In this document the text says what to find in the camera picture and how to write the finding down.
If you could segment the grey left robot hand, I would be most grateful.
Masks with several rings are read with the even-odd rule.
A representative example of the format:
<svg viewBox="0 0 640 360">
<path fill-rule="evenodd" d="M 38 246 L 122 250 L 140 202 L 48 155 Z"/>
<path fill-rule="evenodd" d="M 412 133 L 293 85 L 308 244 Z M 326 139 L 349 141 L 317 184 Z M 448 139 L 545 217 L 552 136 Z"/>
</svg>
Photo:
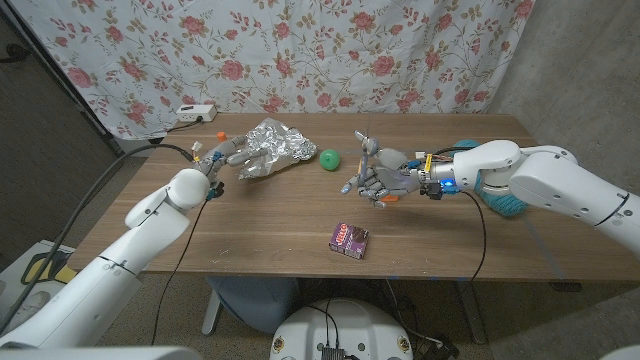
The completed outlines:
<svg viewBox="0 0 640 360">
<path fill-rule="evenodd" d="M 245 135 L 237 136 L 221 142 L 215 148 L 209 150 L 202 159 L 193 154 L 193 168 L 202 172 L 210 182 L 210 187 L 205 197 L 206 201 L 218 198 L 224 193 L 224 183 L 217 177 L 217 173 L 223 166 L 237 167 L 245 165 L 253 158 L 268 154 L 266 148 L 251 149 L 247 142 L 248 139 Z"/>
</svg>

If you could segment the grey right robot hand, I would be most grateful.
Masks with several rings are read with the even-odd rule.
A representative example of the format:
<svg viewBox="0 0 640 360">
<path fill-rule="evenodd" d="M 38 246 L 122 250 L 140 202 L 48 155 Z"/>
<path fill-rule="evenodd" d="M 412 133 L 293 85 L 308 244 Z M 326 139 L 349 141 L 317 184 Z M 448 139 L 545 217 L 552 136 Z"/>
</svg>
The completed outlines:
<svg viewBox="0 0 640 360">
<path fill-rule="evenodd" d="M 381 148 L 377 138 L 358 130 L 354 135 L 361 145 L 361 162 L 358 173 L 343 185 L 342 194 L 355 190 L 374 207 L 384 208 L 382 198 L 400 197 L 417 190 L 426 192 L 433 183 L 421 160 L 411 162 L 398 150 Z"/>
</svg>

